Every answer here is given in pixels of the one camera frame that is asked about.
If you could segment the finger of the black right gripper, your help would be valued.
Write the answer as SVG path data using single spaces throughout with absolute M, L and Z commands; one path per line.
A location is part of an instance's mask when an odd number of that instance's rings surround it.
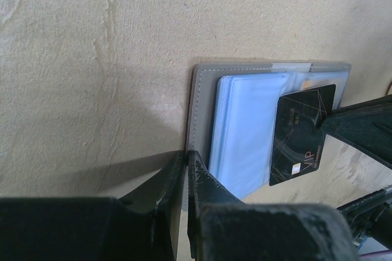
M 317 128 L 391 168 L 391 96 L 333 110 Z

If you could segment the grey card holder wallet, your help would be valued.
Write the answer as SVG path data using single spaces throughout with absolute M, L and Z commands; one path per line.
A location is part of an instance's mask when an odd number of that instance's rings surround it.
M 350 66 L 328 63 L 204 64 L 193 72 L 187 149 L 243 199 L 269 186 L 277 103 L 285 94 L 336 86 L 338 108 Z

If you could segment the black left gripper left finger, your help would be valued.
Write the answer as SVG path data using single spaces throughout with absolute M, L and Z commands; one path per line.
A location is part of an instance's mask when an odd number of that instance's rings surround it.
M 1 199 L 2 260 L 175 260 L 185 153 L 116 197 Z

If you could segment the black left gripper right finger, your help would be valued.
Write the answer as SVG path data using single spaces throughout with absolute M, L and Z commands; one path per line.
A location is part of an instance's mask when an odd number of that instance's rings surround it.
M 358 260 L 342 214 L 314 203 L 246 204 L 188 153 L 188 225 L 195 260 Z

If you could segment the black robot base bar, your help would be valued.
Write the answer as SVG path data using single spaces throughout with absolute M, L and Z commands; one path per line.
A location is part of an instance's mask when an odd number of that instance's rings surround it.
M 365 195 L 337 208 L 345 217 L 354 243 L 373 238 L 391 249 L 391 186 Z

